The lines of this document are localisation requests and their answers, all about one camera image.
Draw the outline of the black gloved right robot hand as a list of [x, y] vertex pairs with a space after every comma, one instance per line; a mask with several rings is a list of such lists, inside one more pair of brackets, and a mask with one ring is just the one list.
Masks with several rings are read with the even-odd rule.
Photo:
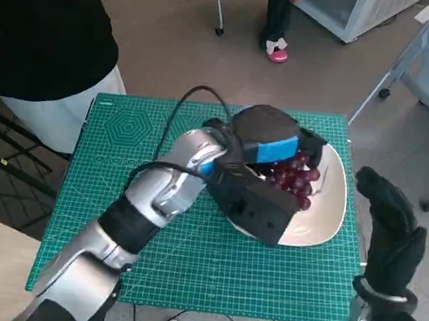
[[427, 229], [417, 222], [405, 194], [374, 169], [362, 167], [355, 178], [372, 217], [365, 279], [380, 295], [404, 297], [425, 255]]

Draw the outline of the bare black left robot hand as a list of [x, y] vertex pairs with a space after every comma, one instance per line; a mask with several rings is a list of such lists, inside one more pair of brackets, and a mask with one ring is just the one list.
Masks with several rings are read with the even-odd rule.
[[231, 125], [239, 138], [245, 163], [271, 163], [308, 157], [307, 166], [317, 167], [327, 141], [299, 125], [289, 114], [269, 105], [248, 106], [234, 114]]

